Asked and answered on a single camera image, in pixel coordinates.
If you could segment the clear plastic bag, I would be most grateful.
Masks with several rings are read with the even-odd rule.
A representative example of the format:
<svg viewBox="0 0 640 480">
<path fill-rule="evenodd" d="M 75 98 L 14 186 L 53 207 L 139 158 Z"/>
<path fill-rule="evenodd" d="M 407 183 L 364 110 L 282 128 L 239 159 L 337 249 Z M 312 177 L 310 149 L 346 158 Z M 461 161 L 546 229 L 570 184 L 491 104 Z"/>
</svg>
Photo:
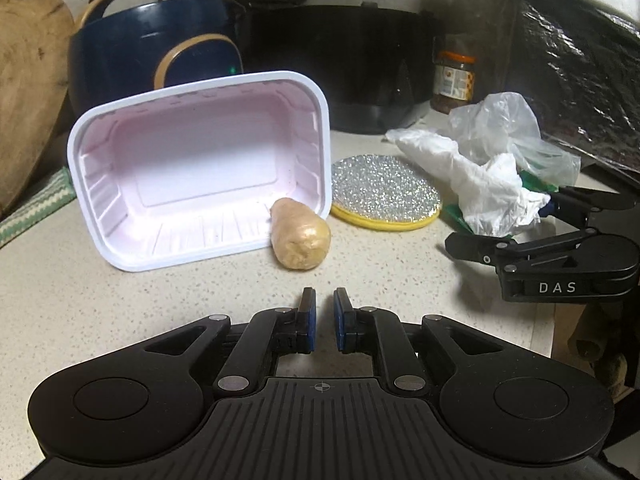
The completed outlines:
<svg viewBox="0 0 640 480">
<path fill-rule="evenodd" d="M 536 115 L 516 92 L 490 94 L 452 110 L 445 134 L 477 164 L 510 154 L 518 168 L 555 186 L 574 185 L 582 169 L 578 156 L 542 138 Z"/>
</svg>

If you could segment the beige ginger root piece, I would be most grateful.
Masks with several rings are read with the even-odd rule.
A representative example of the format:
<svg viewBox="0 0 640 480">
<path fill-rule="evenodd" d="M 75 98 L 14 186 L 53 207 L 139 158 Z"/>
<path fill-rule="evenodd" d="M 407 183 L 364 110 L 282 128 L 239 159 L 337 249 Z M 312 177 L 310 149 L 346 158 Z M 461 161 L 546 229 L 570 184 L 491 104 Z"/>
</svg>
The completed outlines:
<svg viewBox="0 0 640 480">
<path fill-rule="evenodd" d="M 326 220 L 290 198 L 277 200 L 270 214 L 271 246 L 282 266 L 308 271 L 322 263 L 331 245 L 331 230 Z"/>
</svg>

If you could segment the black rice cooker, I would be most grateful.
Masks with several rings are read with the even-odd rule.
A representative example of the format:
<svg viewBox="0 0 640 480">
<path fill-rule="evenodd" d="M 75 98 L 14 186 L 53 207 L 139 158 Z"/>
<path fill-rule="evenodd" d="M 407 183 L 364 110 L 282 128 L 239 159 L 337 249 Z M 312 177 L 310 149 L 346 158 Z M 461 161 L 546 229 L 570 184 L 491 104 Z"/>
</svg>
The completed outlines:
<svg viewBox="0 0 640 480">
<path fill-rule="evenodd" d="M 445 27 L 430 12 L 361 6 L 249 10 L 239 24 L 245 70 L 292 70 L 329 104 L 332 129 L 382 134 L 424 115 Z"/>
</svg>

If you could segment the orange lid glass jar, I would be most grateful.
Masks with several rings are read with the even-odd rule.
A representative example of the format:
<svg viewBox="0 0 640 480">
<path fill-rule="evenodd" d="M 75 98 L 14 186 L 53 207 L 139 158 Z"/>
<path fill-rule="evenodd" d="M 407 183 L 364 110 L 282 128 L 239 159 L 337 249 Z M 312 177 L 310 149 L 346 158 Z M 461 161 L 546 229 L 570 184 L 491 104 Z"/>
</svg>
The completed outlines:
<svg viewBox="0 0 640 480">
<path fill-rule="evenodd" d="M 449 114 L 472 101 L 476 58 L 457 52 L 440 50 L 435 60 L 434 89 L 431 107 Z"/>
</svg>

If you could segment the wooden cutting board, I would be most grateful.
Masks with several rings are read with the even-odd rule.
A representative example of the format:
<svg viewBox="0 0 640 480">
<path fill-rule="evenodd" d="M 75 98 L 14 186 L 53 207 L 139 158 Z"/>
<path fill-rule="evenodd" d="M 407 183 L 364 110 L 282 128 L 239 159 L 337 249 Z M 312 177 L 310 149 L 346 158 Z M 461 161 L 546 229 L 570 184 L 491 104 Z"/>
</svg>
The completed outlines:
<svg viewBox="0 0 640 480">
<path fill-rule="evenodd" d="M 2 214 L 24 191 L 53 136 L 74 30 L 63 0 L 1 0 Z"/>
</svg>

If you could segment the silver glitter round scrubber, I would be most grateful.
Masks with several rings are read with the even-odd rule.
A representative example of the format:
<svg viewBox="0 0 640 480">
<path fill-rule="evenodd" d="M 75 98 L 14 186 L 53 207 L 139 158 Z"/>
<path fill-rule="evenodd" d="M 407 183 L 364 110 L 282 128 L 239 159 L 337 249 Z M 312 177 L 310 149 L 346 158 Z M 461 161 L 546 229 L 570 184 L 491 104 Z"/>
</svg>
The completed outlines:
<svg viewBox="0 0 640 480">
<path fill-rule="evenodd" d="M 442 198 L 426 173 L 398 156 L 364 154 L 332 164 L 331 214 L 373 231 L 422 229 L 438 218 Z"/>
</svg>

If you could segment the white paper towel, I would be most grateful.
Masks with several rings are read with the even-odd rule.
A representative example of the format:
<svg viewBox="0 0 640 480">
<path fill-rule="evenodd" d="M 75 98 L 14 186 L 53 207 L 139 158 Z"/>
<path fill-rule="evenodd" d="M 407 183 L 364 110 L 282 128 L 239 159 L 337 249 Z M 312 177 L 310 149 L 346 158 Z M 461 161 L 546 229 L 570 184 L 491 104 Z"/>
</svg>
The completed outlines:
<svg viewBox="0 0 640 480">
<path fill-rule="evenodd" d="M 529 191 L 512 154 L 501 153 L 479 165 L 463 156 L 455 140 L 431 129 L 394 129 L 385 139 L 395 144 L 430 176 L 457 195 L 462 217 L 476 235 L 504 237 L 536 226 L 547 193 Z"/>
</svg>

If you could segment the white plastic food tray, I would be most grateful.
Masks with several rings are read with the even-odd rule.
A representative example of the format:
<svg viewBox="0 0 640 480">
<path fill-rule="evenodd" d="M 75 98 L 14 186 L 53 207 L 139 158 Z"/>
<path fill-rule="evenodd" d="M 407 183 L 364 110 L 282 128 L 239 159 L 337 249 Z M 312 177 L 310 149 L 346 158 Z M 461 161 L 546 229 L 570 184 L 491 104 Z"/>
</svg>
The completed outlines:
<svg viewBox="0 0 640 480">
<path fill-rule="evenodd" d="M 272 205 L 331 209 L 322 90 L 289 70 L 158 89 L 93 107 L 67 161 L 96 250 L 143 272 L 270 243 Z"/>
</svg>

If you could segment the green snack wrapper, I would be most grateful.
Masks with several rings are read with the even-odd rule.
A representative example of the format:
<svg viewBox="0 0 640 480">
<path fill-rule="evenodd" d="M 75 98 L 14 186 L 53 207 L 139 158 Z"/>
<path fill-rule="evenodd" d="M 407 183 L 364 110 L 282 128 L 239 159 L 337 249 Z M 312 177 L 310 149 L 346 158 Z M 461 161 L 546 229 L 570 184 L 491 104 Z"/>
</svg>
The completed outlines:
<svg viewBox="0 0 640 480">
<path fill-rule="evenodd" d="M 463 232 L 506 237 L 533 229 L 541 222 L 538 211 L 556 187 L 526 171 L 514 179 L 488 174 L 466 179 L 457 190 L 458 202 L 442 208 L 446 218 Z"/>
</svg>

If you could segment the green white striped cloth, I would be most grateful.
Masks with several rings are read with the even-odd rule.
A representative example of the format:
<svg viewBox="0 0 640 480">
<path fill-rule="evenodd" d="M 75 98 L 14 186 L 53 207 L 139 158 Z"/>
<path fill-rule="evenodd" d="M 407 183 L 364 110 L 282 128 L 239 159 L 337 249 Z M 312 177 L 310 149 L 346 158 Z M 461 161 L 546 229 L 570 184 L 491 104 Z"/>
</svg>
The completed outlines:
<svg viewBox="0 0 640 480">
<path fill-rule="evenodd" d="M 35 194 L 1 221 L 0 247 L 6 246 L 37 223 L 76 198 L 70 170 L 62 167 L 48 177 Z"/>
</svg>

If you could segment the black foil wrapped tray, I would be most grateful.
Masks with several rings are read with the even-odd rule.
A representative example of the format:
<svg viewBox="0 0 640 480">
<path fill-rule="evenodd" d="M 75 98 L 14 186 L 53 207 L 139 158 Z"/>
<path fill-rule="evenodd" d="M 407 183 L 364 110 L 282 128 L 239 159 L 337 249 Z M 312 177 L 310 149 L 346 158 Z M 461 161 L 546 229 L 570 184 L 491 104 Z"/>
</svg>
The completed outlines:
<svg viewBox="0 0 640 480">
<path fill-rule="evenodd" d="M 639 27 L 584 0 L 511 0 L 503 88 L 545 136 L 639 182 Z"/>
</svg>

